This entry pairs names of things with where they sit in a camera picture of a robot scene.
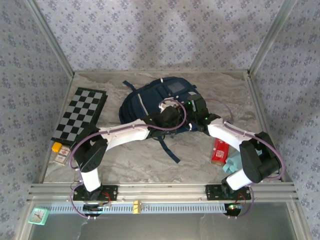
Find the marble surface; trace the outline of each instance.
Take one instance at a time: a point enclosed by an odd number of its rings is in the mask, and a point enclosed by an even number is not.
[[[72,99],[78,87],[105,90],[108,98],[100,115],[97,127],[112,127],[120,124],[118,110],[131,90],[122,84],[124,80],[136,88],[163,77],[182,77],[197,86],[204,98],[220,98],[227,102],[234,114],[234,124],[248,131],[259,132],[254,107],[242,74],[201,72],[80,72],[74,76],[67,98]],[[210,112],[224,118],[228,110],[218,102],[207,102]],[[219,183],[226,174],[221,166],[210,163],[214,138],[200,132],[184,132],[173,139],[166,137],[169,149],[181,159],[176,164],[153,139],[129,142],[110,149],[98,168],[103,183],[130,182],[213,182]],[[48,164],[44,182],[73,182],[78,174],[65,166],[52,162]]]

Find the black and white checkerboard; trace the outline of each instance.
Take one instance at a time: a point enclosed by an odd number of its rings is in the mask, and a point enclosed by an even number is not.
[[[86,125],[97,123],[107,97],[105,91],[78,87],[51,139],[71,145]]]

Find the navy backpack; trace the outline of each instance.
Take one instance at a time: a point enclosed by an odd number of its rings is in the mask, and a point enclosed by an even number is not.
[[[135,87],[127,81],[123,83],[130,87],[132,92],[125,98],[119,109],[119,118],[122,124],[133,122],[148,115],[159,114],[161,111],[159,103],[164,99],[174,98],[183,104],[188,101],[190,95],[199,94],[195,85],[192,85],[184,78],[175,76],[154,80],[139,89],[135,89]],[[186,131],[190,131],[190,129],[181,126],[176,133]],[[164,139],[159,136],[158,140],[165,152],[176,163],[179,163],[179,158],[168,149]]]

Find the small alarm clock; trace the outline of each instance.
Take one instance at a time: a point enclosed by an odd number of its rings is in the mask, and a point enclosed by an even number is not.
[[[45,225],[49,216],[50,210],[43,207],[35,207],[29,217],[28,223]]]

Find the backpack strap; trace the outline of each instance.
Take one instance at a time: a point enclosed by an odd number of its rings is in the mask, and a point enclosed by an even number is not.
[[[124,85],[126,85],[127,87],[131,88],[131,90],[134,92],[136,90],[136,88],[130,83],[128,82],[127,80],[124,80],[122,82]]]
[[[165,150],[166,154],[168,154],[169,157],[172,158],[173,161],[175,161],[175,163],[178,164],[180,162],[180,159],[168,148],[168,146],[164,142],[164,139],[161,136],[158,136],[158,140],[163,150]]]

